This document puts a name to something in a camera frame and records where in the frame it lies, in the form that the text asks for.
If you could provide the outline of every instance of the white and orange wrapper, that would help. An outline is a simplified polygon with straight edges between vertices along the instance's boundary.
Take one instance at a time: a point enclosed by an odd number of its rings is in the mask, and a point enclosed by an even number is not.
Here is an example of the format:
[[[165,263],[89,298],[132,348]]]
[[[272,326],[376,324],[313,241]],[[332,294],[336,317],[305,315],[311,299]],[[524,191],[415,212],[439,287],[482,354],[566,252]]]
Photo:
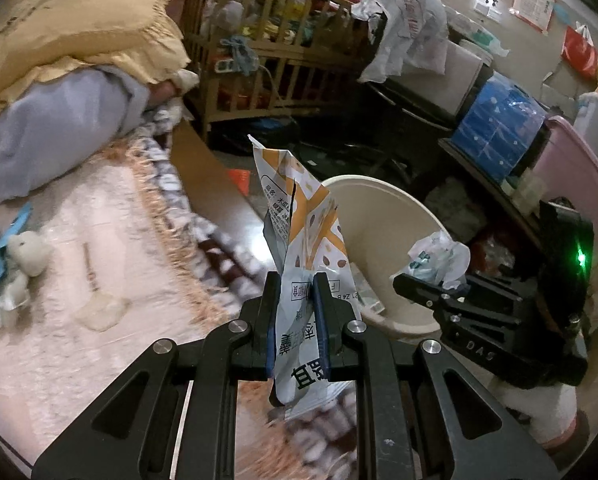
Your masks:
[[[309,291],[325,272],[335,298],[361,319],[359,298],[333,196],[288,150],[269,150],[250,137],[268,199],[264,232],[281,274],[275,325],[275,391],[294,418],[336,397],[348,383],[329,383],[319,364]]]

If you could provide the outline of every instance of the pink container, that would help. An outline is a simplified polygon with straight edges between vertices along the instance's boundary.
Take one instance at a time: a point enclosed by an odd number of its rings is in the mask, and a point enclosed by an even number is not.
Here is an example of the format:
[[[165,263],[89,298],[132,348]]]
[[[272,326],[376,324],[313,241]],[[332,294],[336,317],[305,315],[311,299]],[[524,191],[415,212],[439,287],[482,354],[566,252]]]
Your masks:
[[[565,196],[594,225],[594,255],[598,263],[598,158],[562,117],[545,121],[550,141],[534,165],[533,173],[546,184],[544,200]]]

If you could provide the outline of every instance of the red-bordered paper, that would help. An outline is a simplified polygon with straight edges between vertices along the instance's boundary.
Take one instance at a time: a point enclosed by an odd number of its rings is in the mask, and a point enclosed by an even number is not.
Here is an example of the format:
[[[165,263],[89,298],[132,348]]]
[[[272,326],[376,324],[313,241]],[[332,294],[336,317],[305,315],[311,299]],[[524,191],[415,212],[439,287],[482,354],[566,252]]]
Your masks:
[[[547,33],[555,0],[514,0],[512,13],[520,20]]]

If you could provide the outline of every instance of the silver bolt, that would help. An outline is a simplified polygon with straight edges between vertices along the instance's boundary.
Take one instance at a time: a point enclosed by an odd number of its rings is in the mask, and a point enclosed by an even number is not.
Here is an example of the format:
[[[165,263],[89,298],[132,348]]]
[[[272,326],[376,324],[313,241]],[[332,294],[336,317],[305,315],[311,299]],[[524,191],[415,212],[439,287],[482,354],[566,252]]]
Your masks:
[[[153,350],[156,354],[167,354],[172,350],[172,341],[170,339],[159,339],[153,344]]]
[[[358,319],[348,321],[348,330],[352,333],[361,334],[362,332],[365,332],[366,328],[368,328],[368,325]]]
[[[246,332],[246,330],[248,330],[248,323],[246,323],[243,319],[235,319],[234,321],[228,323],[228,330],[235,334]]]
[[[429,354],[438,354],[441,352],[441,343],[434,339],[426,339],[421,346],[423,346],[423,349]]]

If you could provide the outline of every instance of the yellow pillow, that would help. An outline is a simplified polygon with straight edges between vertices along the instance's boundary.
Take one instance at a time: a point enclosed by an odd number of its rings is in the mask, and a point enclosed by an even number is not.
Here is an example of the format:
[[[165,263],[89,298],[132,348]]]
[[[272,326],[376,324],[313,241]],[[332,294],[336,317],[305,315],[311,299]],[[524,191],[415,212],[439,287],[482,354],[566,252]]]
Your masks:
[[[168,1],[5,0],[0,113],[33,82],[82,66],[113,64],[144,84],[168,79],[189,62]]]

